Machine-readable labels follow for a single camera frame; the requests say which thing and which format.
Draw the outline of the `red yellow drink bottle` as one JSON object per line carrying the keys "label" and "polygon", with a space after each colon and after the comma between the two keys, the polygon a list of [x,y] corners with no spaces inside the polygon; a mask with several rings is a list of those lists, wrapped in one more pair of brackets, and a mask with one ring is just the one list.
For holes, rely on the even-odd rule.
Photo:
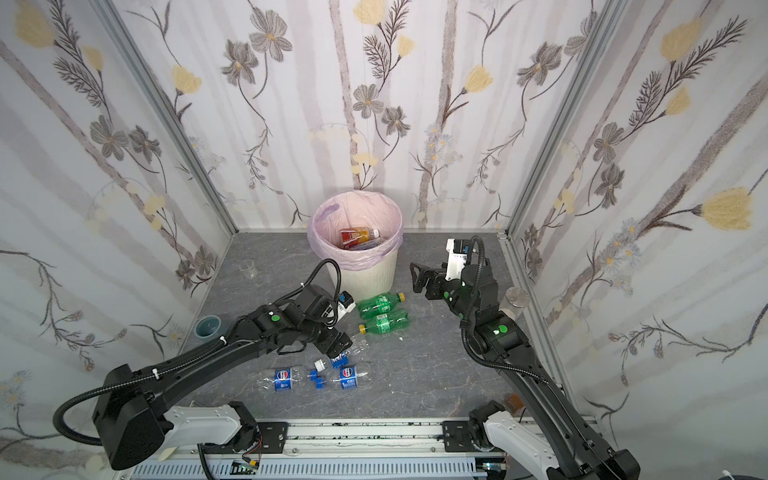
{"label": "red yellow drink bottle", "polygon": [[356,244],[380,237],[379,231],[370,227],[350,227],[341,229],[339,233],[343,249],[350,249]]}

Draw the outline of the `blue label bottle white cap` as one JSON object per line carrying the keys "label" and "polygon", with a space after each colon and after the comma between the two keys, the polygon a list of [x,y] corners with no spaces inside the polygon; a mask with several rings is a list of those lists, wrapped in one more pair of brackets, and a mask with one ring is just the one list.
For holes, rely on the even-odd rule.
{"label": "blue label bottle white cap", "polygon": [[338,356],[327,359],[318,359],[314,362],[314,370],[317,373],[331,369],[340,369],[349,365],[352,360],[359,359],[363,352],[368,349],[368,342],[364,334],[357,334],[352,337],[352,346],[343,351]]}

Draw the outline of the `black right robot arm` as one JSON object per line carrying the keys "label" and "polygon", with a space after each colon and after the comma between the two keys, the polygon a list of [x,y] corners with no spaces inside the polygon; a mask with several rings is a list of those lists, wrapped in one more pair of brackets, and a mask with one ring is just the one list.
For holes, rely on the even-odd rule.
{"label": "black right robot arm", "polygon": [[473,411],[472,441],[498,448],[536,479],[637,479],[641,467],[616,450],[568,400],[539,361],[521,327],[500,307],[498,283],[479,236],[451,239],[448,261],[433,268],[411,263],[414,292],[444,302],[459,319],[465,353],[504,377],[540,431],[533,433],[503,406]]}

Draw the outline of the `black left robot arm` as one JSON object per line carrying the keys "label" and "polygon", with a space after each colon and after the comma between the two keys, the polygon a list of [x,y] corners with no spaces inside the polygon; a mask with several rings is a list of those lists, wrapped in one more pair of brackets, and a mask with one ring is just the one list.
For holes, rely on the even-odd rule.
{"label": "black left robot arm", "polygon": [[270,353],[291,354],[291,345],[312,344],[333,359],[352,345],[337,329],[354,304],[339,284],[332,292],[306,279],[295,290],[239,317],[222,336],[170,360],[133,371],[121,365],[103,386],[76,395],[54,412],[56,431],[76,443],[100,446],[114,470],[126,470],[156,452],[195,443],[250,447],[258,425],[238,401],[203,414],[198,433],[171,410],[183,397],[235,367]]}

